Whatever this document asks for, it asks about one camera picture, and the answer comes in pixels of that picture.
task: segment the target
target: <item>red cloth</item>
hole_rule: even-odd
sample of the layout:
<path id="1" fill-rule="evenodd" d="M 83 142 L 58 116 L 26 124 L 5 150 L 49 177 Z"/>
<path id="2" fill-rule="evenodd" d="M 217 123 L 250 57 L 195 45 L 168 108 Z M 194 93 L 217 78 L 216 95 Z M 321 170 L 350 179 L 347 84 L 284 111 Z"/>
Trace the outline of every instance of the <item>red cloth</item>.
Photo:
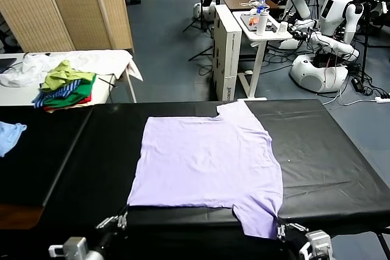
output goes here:
<path id="1" fill-rule="evenodd" d="M 80 102 L 78 102 L 77 104 L 74 104 L 72 106 L 75 106 L 75 105 L 81 105 L 81 104 L 86 104 L 88 102 L 91 102 L 92 100 L 92 94 L 90 94 L 88 97 L 86 97 L 84 100 L 81 100 Z M 65 108 L 52 108 L 52 107 L 43 107 L 43 109 L 45 111 L 54 111 L 54 110 L 61 110 L 61 109 L 65 109 Z"/>

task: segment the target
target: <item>striped shirt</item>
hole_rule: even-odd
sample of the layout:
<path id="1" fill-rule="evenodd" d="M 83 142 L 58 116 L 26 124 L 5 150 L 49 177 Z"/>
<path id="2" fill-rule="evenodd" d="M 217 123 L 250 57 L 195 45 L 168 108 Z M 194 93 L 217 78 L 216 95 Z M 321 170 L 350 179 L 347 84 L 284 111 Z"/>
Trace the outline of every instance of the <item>striped shirt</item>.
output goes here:
<path id="1" fill-rule="evenodd" d="M 43 107 L 43 103 L 47 99 L 51 98 L 57 98 L 61 97 L 66 99 L 76 88 L 80 85 L 81 79 L 73 80 L 69 85 L 62 86 L 61 88 L 50 91 L 50 92 L 44 92 L 40 90 L 39 95 L 32 101 L 34 103 L 34 108 L 41 108 Z"/>

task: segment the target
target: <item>power strip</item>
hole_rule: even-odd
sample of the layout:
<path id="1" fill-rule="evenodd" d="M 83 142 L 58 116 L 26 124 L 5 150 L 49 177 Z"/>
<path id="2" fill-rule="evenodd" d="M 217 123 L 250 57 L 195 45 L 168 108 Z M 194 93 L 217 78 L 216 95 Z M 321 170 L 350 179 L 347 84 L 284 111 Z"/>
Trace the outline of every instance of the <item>power strip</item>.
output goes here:
<path id="1" fill-rule="evenodd" d="M 390 103 L 390 99 L 382 99 L 381 97 L 375 97 L 375 100 L 376 100 L 377 103 L 379 103 L 379 104 Z"/>

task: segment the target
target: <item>green shirt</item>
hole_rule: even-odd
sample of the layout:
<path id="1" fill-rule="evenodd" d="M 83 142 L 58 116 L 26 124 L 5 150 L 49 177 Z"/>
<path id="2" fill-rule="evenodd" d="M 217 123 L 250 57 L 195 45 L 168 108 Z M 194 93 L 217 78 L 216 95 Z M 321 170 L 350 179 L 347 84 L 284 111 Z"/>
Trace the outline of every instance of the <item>green shirt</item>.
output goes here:
<path id="1" fill-rule="evenodd" d="M 43 102 L 45 107 L 63 108 L 77 104 L 84 100 L 92 92 L 92 86 L 96 79 L 96 74 L 93 74 L 92 81 L 82 79 L 80 85 L 66 98 L 53 97 Z"/>
<path id="2" fill-rule="evenodd" d="M 70 62 L 68 60 L 64 60 L 56 68 L 49 72 L 41 86 L 41 89 L 46 92 L 55 91 L 57 88 L 68 85 L 76 79 L 92 81 L 94 75 L 94 73 L 72 69 Z"/>

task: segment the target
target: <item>pile of clothes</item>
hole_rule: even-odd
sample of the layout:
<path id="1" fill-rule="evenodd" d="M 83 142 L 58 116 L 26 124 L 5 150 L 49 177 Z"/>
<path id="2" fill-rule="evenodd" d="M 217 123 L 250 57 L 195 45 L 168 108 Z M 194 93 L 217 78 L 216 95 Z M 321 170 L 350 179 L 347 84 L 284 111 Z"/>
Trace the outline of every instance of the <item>pile of clothes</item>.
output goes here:
<path id="1" fill-rule="evenodd" d="M 95 73 L 75 70 L 64 60 L 46 76 L 39 95 L 32 101 L 34 107 L 53 112 L 87 105 L 95 79 Z"/>

